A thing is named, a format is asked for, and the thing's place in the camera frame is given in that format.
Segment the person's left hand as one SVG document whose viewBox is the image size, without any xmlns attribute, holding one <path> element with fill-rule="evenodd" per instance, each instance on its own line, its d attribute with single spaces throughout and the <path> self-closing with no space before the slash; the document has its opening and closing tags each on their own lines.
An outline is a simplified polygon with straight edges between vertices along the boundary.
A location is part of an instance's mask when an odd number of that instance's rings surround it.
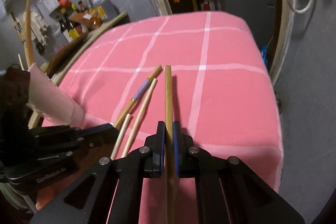
<svg viewBox="0 0 336 224">
<path fill-rule="evenodd" d="M 38 210 L 43 209 L 50 201 L 52 201 L 57 195 L 59 195 L 65 187 L 66 181 L 58 181 L 37 193 L 36 208 Z"/>
</svg>

